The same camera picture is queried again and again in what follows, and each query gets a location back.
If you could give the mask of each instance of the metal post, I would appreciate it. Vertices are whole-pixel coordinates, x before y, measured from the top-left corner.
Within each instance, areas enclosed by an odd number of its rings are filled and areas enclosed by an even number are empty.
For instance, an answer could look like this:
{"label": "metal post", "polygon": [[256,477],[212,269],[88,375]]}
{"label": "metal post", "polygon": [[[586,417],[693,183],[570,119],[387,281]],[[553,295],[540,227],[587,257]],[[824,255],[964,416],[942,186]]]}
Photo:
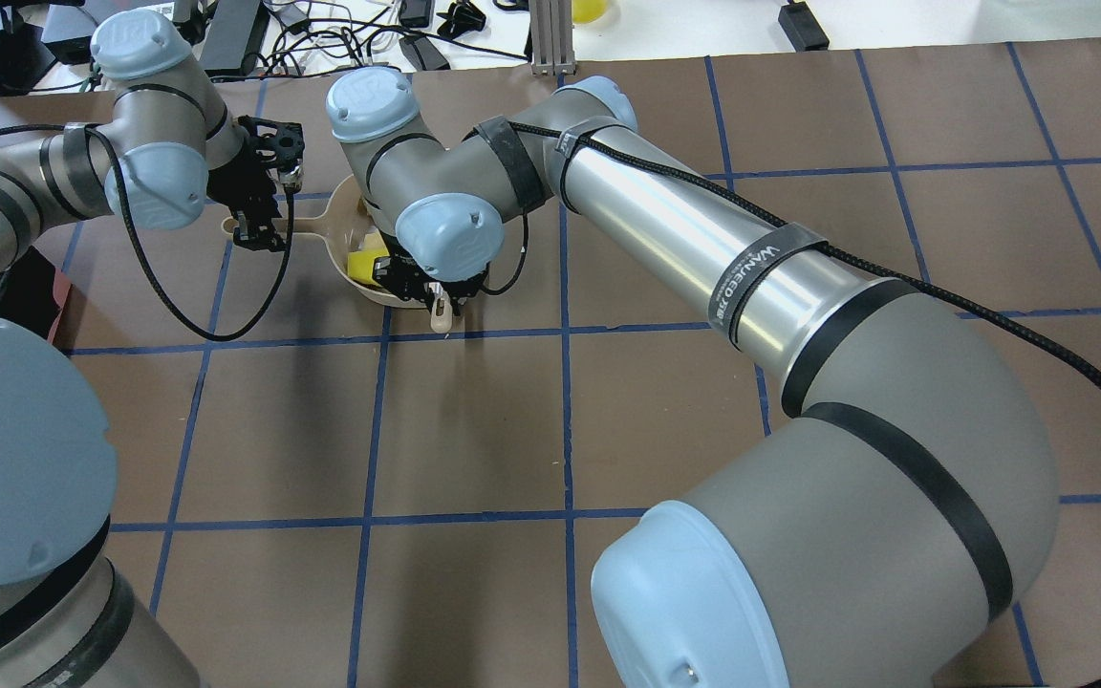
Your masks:
{"label": "metal post", "polygon": [[530,0],[533,75],[576,74],[571,47],[571,0]]}

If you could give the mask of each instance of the velcro strap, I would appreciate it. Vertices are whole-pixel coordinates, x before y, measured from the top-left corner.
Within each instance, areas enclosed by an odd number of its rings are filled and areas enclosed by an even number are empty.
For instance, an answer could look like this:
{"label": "velcro strap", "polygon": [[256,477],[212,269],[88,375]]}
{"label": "velcro strap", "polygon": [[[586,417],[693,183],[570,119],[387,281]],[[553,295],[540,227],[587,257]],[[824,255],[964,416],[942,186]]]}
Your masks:
{"label": "velcro strap", "polygon": [[503,165],[503,171],[508,173],[508,182],[512,184],[512,193],[516,195],[516,205],[521,208],[521,214],[528,214],[545,204],[546,199],[542,195],[542,177],[538,176],[533,160],[530,160],[525,144],[521,143],[521,136],[516,130],[512,129],[508,118],[492,118],[473,129],[478,132],[478,139],[482,139],[490,146],[490,151],[499,157],[499,164]]}
{"label": "velcro strap", "polygon": [[708,302],[708,321],[724,332],[735,349],[739,348],[738,325],[742,320],[742,310],[762,280],[793,254],[826,242],[821,236],[798,222],[786,223],[762,236],[738,253],[738,258],[721,274]]}

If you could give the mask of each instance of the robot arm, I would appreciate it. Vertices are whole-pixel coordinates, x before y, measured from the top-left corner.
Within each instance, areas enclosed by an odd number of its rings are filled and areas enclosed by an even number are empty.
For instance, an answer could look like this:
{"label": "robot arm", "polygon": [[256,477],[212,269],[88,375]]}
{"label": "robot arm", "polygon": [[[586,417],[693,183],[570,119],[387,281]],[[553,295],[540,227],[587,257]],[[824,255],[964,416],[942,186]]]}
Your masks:
{"label": "robot arm", "polygon": [[990,345],[908,284],[848,272],[811,231],[687,184],[614,84],[563,88],[453,151],[392,70],[342,77],[327,113],[382,266],[414,286],[470,295],[501,222],[553,193],[782,380],[795,419],[595,567],[626,685],[924,687],[1039,574],[1056,467]]}
{"label": "robot arm", "polygon": [[[298,184],[298,128],[262,122],[285,134],[262,135],[258,120],[237,122],[189,45],[155,12],[115,14],[92,36],[91,51],[118,88],[113,119],[97,130],[120,157],[135,222],[187,226],[209,197],[236,216],[237,242],[281,249],[266,166]],[[258,156],[262,145],[270,162]],[[118,186],[109,152],[88,127],[0,149],[0,271],[45,230],[109,212],[121,212]]]}

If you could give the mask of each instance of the black cable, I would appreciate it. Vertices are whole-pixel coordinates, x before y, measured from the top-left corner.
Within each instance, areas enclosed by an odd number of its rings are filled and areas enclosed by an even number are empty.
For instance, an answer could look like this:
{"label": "black cable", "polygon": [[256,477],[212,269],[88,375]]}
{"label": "black cable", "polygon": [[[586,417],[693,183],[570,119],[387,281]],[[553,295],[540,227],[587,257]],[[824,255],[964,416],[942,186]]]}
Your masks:
{"label": "black cable", "polygon": [[[516,131],[524,131],[528,134],[549,135],[555,139],[558,139],[558,136],[563,134],[560,131],[545,129],[544,127],[526,125],[525,123],[520,122],[512,122],[512,129]],[[682,179],[682,182],[686,182],[687,184],[693,184],[699,188],[704,188],[704,190],[715,193],[716,196],[720,196],[721,199],[728,200],[730,204],[746,210],[748,214],[755,215],[755,217],[770,223],[770,226],[778,228],[784,227],[787,223],[783,221],[782,218],[778,218],[777,215],[771,214],[768,210],[765,210],[756,204],[752,204],[752,201],[743,199],[742,196],[730,192],[728,188],[713,183],[712,179],[707,177],[687,173],[687,171],[678,168],[671,168],[668,165],[661,165],[659,163],[645,161],[643,157],[615,151],[615,149],[611,149],[609,145],[593,141],[592,136],[588,134],[581,136],[580,144],[585,145],[587,149],[593,149],[593,151],[602,153],[614,161],[633,166],[633,168],[647,171],[652,174],[672,176],[674,178]],[[1039,332],[1032,330],[1031,328],[1022,325],[1022,323],[1014,323],[1013,319],[998,314],[992,308],[988,308],[988,306],[975,304],[974,301],[967,299],[966,296],[961,296],[959,293],[949,292],[947,288],[935,286],[935,284],[924,282],[920,279],[914,279],[912,275],[892,271],[886,266],[879,265],[877,263],[871,261],[865,261],[863,258],[853,256],[853,254],[831,247],[829,243],[818,247],[817,251],[825,254],[825,256],[835,258],[835,260],[839,262],[847,263],[848,265],[853,266],[853,269],[877,275],[877,277],[901,279],[903,282],[914,286],[918,292],[927,293],[927,295],[934,296],[935,299],[947,302],[947,304],[964,309],[967,313],[984,319],[984,321],[992,323],[992,325],[1009,331],[1010,335],[1026,341],[1028,345],[1034,345],[1035,348],[1040,349],[1044,352],[1051,353],[1054,358],[1057,358],[1058,360],[1065,362],[1066,365],[1071,367],[1071,369],[1076,370],[1084,379],[1089,380],[1093,386],[1098,387],[1098,391],[1101,392],[1101,370],[1098,370],[1098,368],[1090,361],[1084,360],[1084,358],[1078,356],[1078,353],[1071,351],[1065,347],[1065,345],[1058,343],[1058,341],[1049,339]],[[1080,688],[1101,688],[1101,678],[1095,680],[1095,682],[1082,685]]]}
{"label": "black cable", "polygon": [[192,321],[184,313],[181,313],[181,308],[172,302],[171,297],[164,292],[164,287],[159,283],[159,279],[155,276],[155,272],[152,270],[152,264],[148,261],[148,253],[143,252],[143,244],[139,240],[139,230],[134,227],[134,217],[130,214],[130,200],[127,198],[127,175],[122,173],[121,161],[118,159],[118,152],[115,151],[112,142],[109,141],[109,136],[101,134],[100,131],[88,127],[88,134],[95,135],[100,145],[103,145],[105,152],[109,153],[109,162],[112,165],[112,179],[113,183],[118,185],[118,197],[121,207],[121,220],[126,222],[127,234],[130,236],[130,244],[134,247],[134,255],[139,258],[139,266],[143,270],[143,274],[148,277],[148,282],[152,286],[152,291],[159,296],[159,299],[164,304],[164,307],[170,310],[172,316],[181,321],[188,330],[196,332],[203,339],[209,341],[231,341],[232,339],[239,339],[246,335],[249,330],[253,329],[253,326],[261,321],[262,316],[265,315],[265,310],[271,308],[271,304],[274,301],[275,293],[279,293],[279,287],[283,286],[283,277],[287,274],[287,262],[292,260],[292,240],[294,234],[294,227],[296,227],[296,199],[292,192],[285,193],[287,199],[287,241],[286,247],[283,249],[283,260],[279,263],[279,274],[274,275],[274,284],[271,286],[271,292],[265,295],[265,301],[262,301],[261,308],[258,313],[253,315],[248,323],[246,323],[240,329],[231,332],[231,335],[215,335],[212,331],[205,330],[196,323]]}
{"label": "black cable", "polygon": [[[65,131],[66,127],[54,125],[54,123],[25,123],[24,125],[15,127],[3,127],[0,129],[0,135],[8,134],[21,134],[21,132],[28,131]],[[143,251],[143,244],[139,239],[139,230],[134,227],[134,216],[130,212],[130,199],[127,196],[127,175],[121,168],[121,160],[118,157],[118,151],[113,148],[112,141],[109,140],[108,135],[96,129],[96,125],[88,125],[86,131],[88,135],[95,136],[100,145],[103,145],[105,152],[109,155],[109,164],[112,170],[113,183],[118,185],[118,199],[120,200],[121,207],[121,220],[127,226],[127,234],[130,236],[130,244],[134,247],[134,255],[139,258],[139,266],[143,271],[143,275],[148,277],[148,282],[152,286],[152,291],[164,304],[164,307],[170,310],[172,316],[181,321],[188,330],[196,332],[203,339],[208,339],[210,341],[231,341],[232,339],[239,339],[243,337],[246,332],[253,329],[253,326],[261,321],[262,316],[265,315],[266,309],[270,309],[272,302],[274,301],[275,293],[279,293],[279,287],[283,286],[283,277],[287,274],[287,263],[292,260],[292,240],[294,234],[294,228],[296,228],[296,199],[294,198],[294,193],[285,193],[287,200],[287,243],[283,249],[283,261],[279,263],[279,274],[274,277],[274,284],[271,286],[270,293],[266,294],[265,301],[262,301],[261,308],[258,313],[253,315],[248,323],[246,323],[240,329],[231,332],[231,335],[215,335],[212,331],[205,330],[192,319],[189,319],[181,309],[172,302],[172,298],[164,292],[164,287],[159,283],[159,279],[155,276],[155,272],[152,270],[152,264],[148,261],[148,253]]]}
{"label": "black cable", "polygon": [[502,293],[508,292],[509,288],[512,288],[512,286],[516,284],[516,280],[521,279],[521,271],[525,269],[525,253],[528,253],[528,251],[530,251],[530,215],[521,214],[521,258],[520,260],[516,261],[516,270],[512,272],[512,277],[509,279],[508,283],[503,284],[503,286],[499,288],[490,288],[489,286],[486,286],[486,284],[483,284],[483,286],[478,287],[478,291],[486,293],[487,295],[490,296],[499,296],[502,295]]}

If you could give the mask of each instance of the yellow sponge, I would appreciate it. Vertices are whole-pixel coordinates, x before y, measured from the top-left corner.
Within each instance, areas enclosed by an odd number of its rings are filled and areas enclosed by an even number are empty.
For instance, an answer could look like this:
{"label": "yellow sponge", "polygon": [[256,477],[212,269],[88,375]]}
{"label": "yellow sponge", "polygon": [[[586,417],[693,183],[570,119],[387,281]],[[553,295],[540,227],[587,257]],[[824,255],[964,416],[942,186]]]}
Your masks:
{"label": "yellow sponge", "polygon": [[364,236],[363,244],[359,251],[346,254],[346,277],[368,286],[380,286],[377,284],[377,280],[372,279],[372,265],[377,262],[377,258],[388,256],[388,254],[389,249],[385,249],[384,241],[380,239],[380,231]]}

